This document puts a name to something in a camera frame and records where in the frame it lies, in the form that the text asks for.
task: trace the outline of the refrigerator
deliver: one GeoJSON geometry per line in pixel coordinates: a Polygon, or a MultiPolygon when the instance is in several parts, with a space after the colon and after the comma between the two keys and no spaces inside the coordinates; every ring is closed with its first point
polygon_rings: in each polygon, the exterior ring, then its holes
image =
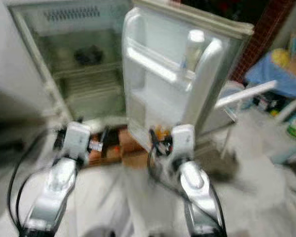
{"type": "Polygon", "coordinates": [[[9,6],[63,121],[95,130],[225,120],[213,109],[253,25],[171,1],[53,1],[9,6]]]}

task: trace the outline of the blue cloth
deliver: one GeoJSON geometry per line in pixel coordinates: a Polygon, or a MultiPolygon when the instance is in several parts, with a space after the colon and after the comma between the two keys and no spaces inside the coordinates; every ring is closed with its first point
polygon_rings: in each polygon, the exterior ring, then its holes
{"type": "Polygon", "coordinates": [[[296,75],[272,63],[271,53],[267,53],[245,75],[245,79],[253,84],[262,84],[277,80],[275,93],[296,97],[296,75]]]}

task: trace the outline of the vent grille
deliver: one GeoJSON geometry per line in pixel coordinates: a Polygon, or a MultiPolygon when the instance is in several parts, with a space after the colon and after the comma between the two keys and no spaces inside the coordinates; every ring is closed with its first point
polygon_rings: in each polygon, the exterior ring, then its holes
{"type": "Polygon", "coordinates": [[[91,17],[99,17],[100,11],[96,6],[75,7],[75,8],[58,8],[43,12],[48,22],[58,22],[66,20],[76,20],[91,17]]]}

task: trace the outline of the wall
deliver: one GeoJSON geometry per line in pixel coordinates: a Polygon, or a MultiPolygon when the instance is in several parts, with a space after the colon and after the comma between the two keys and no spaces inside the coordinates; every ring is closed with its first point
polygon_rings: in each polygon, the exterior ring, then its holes
{"type": "Polygon", "coordinates": [[[0,120],[40,117],[50,110],[40,75],[0,0],[0,120]]]}
{"type": "Polygon", "coordinates": [[[296,30],[296,3],[285,21],[283,27],[277,34],[270,49],[286,48],[290,40],[292,30],[296,30]]]}

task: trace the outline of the white floor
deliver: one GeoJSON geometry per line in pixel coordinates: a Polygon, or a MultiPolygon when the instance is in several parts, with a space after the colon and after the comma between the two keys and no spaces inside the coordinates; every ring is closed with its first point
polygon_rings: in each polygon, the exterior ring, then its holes
{"type": "MultiPolygon", "coordinates": [[[[289,170],[274,167],[268,159],[295,141],[285,133],[285,126],[276,127],[272,121],[251,109],[240,115],[233,131],[230,147],[237,152],[239,171],[231,182],[215,184],[230,237],[296,237],[296,195],[289,189],[289,185],[296,184],[296,177],[289,170]]],[[[36,132],[37,129],[30,128],[19,135],[31,140],[36,132]]],[[[49,136],[41,151],[22,165],[16,186],[26,174],[52,160],[53,139],[49,136]]],[[[8,217],[5,199],[19,156],[7,153],[0,156],[0,236],[14,237],[18,235],[8,217]]],[[[38,175],[26,186],[22,194],[23,219],[43,181],[44,174],[38,175]]],[[[56,236],[81,237],[98,226],[124,226],[117,236],[126,237],[132,233],[131,221],[136,237],[146,237],[153,231],[188,236],[183,202],[156,186],[146,170],[121,165],[87,168],[77,177],[56,236]],[[128,206],[131,219],[123,218],[129,214],[128,206]]]]}

